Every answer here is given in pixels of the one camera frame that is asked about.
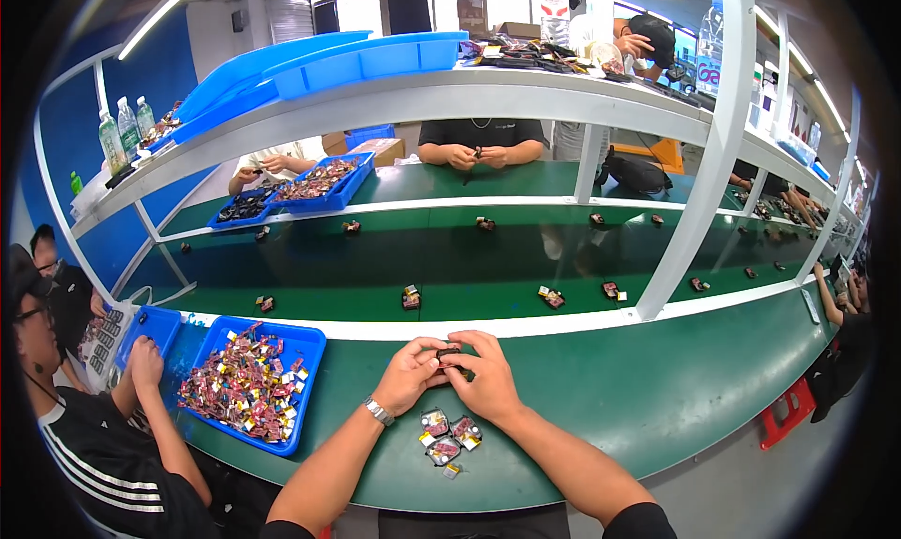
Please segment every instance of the black bag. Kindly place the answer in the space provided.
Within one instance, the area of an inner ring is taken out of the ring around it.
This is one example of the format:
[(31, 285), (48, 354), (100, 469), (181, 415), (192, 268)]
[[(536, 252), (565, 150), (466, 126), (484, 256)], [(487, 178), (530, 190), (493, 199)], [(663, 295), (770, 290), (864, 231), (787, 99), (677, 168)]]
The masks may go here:
[(670, 176), (663, 169), (650, 162), (625, 160), (614, 154), (613, 146), (607, 151), (607, 157), (601, 164), (601, 174), (595, 179), (595, 185), (602, 186), (610, 175), (614, 176), (620, 185), (645, 195), (656, 195), (673, 187)]

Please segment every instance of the plastic bottle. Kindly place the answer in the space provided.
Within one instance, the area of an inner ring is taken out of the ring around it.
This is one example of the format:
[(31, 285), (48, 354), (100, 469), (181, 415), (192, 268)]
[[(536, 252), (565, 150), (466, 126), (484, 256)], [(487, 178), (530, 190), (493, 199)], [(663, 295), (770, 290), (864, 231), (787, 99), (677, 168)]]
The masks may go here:
[(72, 187), (72, 195), (78, 196), (78, 193), (84, 188), (84, 185), (81, 183), (81, 177), (75, 172), (72, 172), (69, 177), (71, 177), (69, 185)]
[(144, 101), (144, 97), (138, 97), (138, 132), (141, 133), (141, 139), (147, 138), (147, 133), (151, 131), (156, 120), (153, 119), (153, 109)]
[(723, 0), (712, 0), (697, 34), (696, 89), (715, 97), (720, 88), (723, 63)]
[(113, 117), (106, 110), (100, 111), (99, 136), (100, 147), (103, 148), (104, 156), (107, 158), (110, 174), (115, 175), (120, 169), (128, 165), (128, 160), (125, 158), (125, 149), (122, 147), (119, 129)]
[(569, 48), (569, 0), (542, 0), (542, 42)]
[(138, 121), (134, 118), (134, 112), (128, 105), (128, 99), (119, 99), (119, 135), (122, 138), (122, 148), (125, 150), (127, 162), (134, 160), (138, 155), (138, 143), (141, 137), (138, 135)]

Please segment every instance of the cardboard box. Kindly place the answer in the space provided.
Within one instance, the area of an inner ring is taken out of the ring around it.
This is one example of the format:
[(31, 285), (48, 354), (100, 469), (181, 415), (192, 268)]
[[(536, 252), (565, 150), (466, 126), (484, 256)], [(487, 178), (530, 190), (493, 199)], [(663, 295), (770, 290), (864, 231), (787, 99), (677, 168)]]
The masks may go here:
[(403, 138), (367, 139), (348, 153), (360, 153), (361, 151), (376, 152), (375, 164), (377, 168), (394, 165), (395, 158), (406, 157), (406, 146)]
[(501, 23), (495, 27), (495, 32), (502, 32), (510, 38), (535, 40), (542, 36), (542, 27), (537, 24)]
[(322, 136), (322, 149), (330, 156), (347, 153), (347, 141), (344, 132), (329, 132)]

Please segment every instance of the ceiling light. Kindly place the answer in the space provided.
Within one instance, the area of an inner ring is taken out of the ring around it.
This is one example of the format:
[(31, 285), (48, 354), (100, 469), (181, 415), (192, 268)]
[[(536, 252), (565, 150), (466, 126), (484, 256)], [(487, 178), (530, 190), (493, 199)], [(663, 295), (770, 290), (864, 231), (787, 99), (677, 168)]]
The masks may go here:
[(654, 13), (653, 11), (648, 11), (648, 15), (657, 17), (658, 19), (660, 19), (660, 20), (662, 20), (662, 21), (666, 21), (666, 22), (669, 23), (669, 24), (672, 24), (672, 23), (673, 23), (672, 21), (670, 21), (670, 19), (666, 18), (665, 16), (663, 16), (663, 15), (661, 15), (661, 14), (659, 14), (659, 13)]
[(782, 35), (779, 33), (779, 25), (776, 23), (776, 21), (773, 21), (773, 20), (772, 20), (772, 18), (770, 17), (770, 15), (767, 15), (767, 12), (766, 12), (766, 11), (764, 11), (763, 9), (761, 9), (760, 7), (758, 7), (757, 5), (754, 5), (754, 13), (755, 13), (758, 17), (760, 17), (760, 20), (763, 21), (763, 23), (764, 23), (765, 25), (767, 25), (767, 26), (770, 27), (770, 30), (771, 30), (772, 32), (774, 32), (774, 33), (776, 34), (776, 36), (782, 36)]
[(826, 104), (829, 105), (829, 108), (832, 110), (832, 115), (835, 117), (835, 120), (838, 121), (841, 131), (845, 131), (844, 121), (841, 119), (841, 115), (839, 115), (838, 109), (835, 108), (835, 103), (832, 102), (832, 98), (828, 93), (826, 93), (826, 88), (823, 87), (823, 82), (819, 79), (814, 79), (814, 85), (816, 85), (817, 89), (820, 90), (820, 94), (823, 96)]
[(801, 67), (804, 68), (805, 72), (808, 74), (814, 73), (814, 69), (810, 67), (810, 64), (807, 63), (807, 60), (804, 59), (801, 52), (794, 46), (794, 42), (788, 43), (788, 51), (797, 59), (797, 63), (801, 64)]
[(144, 35), (150, 32), (153, 25), (158, 23), (172, 7), (176, 6), (180, 1), (181, 0), (166, 0), (166, 3), (155, 12), (151, 12), (148, 16), (144, 17), (144, 20), (141, 21), (138, 28), (132, 31), (131, 36), (125, 41), (125, 47), (119, 52), (119, 60), (125, 60), (125, 56), (128, 56), (129, 52), (131, 52), (134, 47), (137, 46), (138, 42), (144, 38)]

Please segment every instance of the person's left hand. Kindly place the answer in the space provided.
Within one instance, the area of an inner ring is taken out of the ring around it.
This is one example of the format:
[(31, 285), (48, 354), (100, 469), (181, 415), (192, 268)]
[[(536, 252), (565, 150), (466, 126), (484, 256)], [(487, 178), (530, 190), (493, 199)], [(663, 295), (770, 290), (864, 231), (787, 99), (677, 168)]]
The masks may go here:
[(290, 163), (291, 160), (292, 158), (281, 154), (268, 156), (260, 162), (260, 167), (272, 174), (281, 173), (287, 168), (288, 163)]
[(104, 299), (100, 295), (91, 295), (91, 312), (98, 318), (107, 317), (107, 311), (104, 309)]
[(484, 163), (494, 169), (501, 169), (507, 164), (507, 151), (501, 146), (482, 148), (482, 157), (479, 158), (479, 163)]
[(426, 388), (448, 382), (438, 374), (435, 350), (447, 349), (446, 342), (433, 337), (417, 337), (391, 358), (385, 374), (372, 393), (372, 399), (393, 417), (410, 410)]

